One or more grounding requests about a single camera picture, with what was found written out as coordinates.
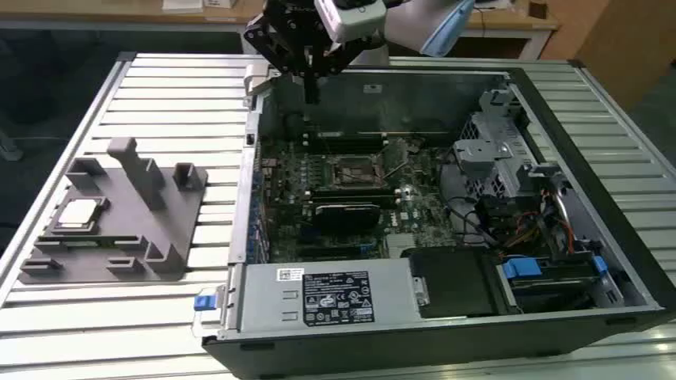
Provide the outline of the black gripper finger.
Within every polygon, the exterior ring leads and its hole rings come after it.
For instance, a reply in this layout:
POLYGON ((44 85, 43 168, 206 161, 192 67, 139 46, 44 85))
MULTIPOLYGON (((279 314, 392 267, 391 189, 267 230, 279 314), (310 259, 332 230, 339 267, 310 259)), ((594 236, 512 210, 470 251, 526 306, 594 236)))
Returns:
POLYGON ((320 100, 320 81, 343 72, 359 54, 371 48, 371 37, 366 36, 340 44, 320 44, 312 47, 312 103, 320 100))
POLYGON ((311 104, 312 64, 308 62, 308 50, 312 46, 290 47, 283 42, 266 18, 266 7, 247 24, 244 38, 283 74, 290 74, 303 81, 304 100, 311 104))

